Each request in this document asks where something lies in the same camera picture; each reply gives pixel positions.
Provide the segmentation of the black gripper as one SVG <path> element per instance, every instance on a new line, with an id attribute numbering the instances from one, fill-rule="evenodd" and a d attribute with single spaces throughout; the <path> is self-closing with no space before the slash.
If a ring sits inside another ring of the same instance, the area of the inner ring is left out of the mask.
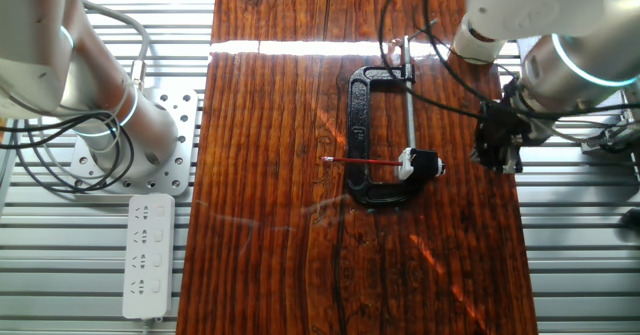
<path id="1" fill-rule="evenodd" d="M 518 174 L 523 171 L 518 145 L 501 146 L 496 150 L 492 144 L 513 144 L 513 138 L 524 140 L 531 132 L 531 124 L 516 113 L 512 101 L 518 94 L 518 82 L 510 81 L 503 87 L 499 100 L 481 102 L 481 119 L 475 131 L 474 147 L 470 160 L 486 169 L 500 174 Z"/>

